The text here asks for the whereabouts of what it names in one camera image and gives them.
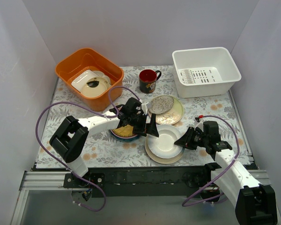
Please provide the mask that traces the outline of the white deep scalloped plate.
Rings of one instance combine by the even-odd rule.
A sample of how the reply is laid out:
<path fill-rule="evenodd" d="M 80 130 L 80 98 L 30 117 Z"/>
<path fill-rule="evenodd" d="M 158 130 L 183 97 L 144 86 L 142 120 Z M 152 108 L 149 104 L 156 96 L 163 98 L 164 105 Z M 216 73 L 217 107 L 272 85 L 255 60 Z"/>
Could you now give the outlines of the white deep scalloped plate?
<path fill-rule="evenodd" d="M 174 142 L 182 137 L 180 131 L 172 125 L 158 125 L 159 137 L 147 136 L 147 144 L 151 152 L 159 158 L 169 159 L 178 156 L 183 148 Z"/>

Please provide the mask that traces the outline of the cream and blue floral plate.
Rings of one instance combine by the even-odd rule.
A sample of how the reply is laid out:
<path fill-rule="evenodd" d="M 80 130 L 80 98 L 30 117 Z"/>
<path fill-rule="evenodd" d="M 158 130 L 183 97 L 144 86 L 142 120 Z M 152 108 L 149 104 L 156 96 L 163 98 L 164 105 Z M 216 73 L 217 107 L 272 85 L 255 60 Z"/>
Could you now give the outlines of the cream and blue floral plate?
<path fill-rule="evenodd" d="M 148 156 L 152 160 L 154 160 L 157 163 L 163 164 L 163 165 L 169 165 L 169 164 L 173 164 L 173 163 L 177 162 L 182 157 L 182 155 L 184 153 L 184 149 L 182 149 L 182 151 L 177 156 L 175 156 L 175 157 L 172 157 L 172 158 L 161 158 L 161 157 L 158 157 L 150 150 L 150 148 L 148 146 L 147 139 L 145 140 L 145 150 L 146 150 L 146 153 L 148 154 Z"/>

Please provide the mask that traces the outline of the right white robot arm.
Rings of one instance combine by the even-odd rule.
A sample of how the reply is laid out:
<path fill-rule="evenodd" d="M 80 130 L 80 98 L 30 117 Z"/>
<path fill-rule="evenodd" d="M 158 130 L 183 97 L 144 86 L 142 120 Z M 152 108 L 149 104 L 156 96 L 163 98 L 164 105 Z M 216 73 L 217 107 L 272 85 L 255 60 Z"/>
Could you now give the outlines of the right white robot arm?
<path fill-rule="evenodd" d="M 200 122 L 189 127 L 174 143 L 189 150 L 205 148 L 214 159 L 206 164 L 203 173 L 205 187 L 217 185 L 235 208 L 241 225 L 276 225 L 278 223 L 275 191 L 263 185 L 238 161 L 239 152 L 234 152 L 227 141 L 221 140 L 218 123 Z"/>

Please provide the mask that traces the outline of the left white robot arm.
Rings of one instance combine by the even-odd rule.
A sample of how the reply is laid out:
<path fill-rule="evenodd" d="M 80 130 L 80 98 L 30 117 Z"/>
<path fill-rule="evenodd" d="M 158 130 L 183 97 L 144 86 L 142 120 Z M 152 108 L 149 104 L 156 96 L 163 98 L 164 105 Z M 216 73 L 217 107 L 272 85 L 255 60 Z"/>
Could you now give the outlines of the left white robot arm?
<path fill-rule="evenodd" d="M 159 137 L 156 115 L 153 113 L 147 123 L 147 114 L 147 105 L 131 97 L 124 105 L 117 105 L 97 116 L 84 119 L 68 116 L 51 137 L 50 145 L 75 174 L 74 182 L 84 188 L 90 183 L 88 168 L 81 156 L 87 137 L 127 125 L 133 127 L 134 135 Z"/>

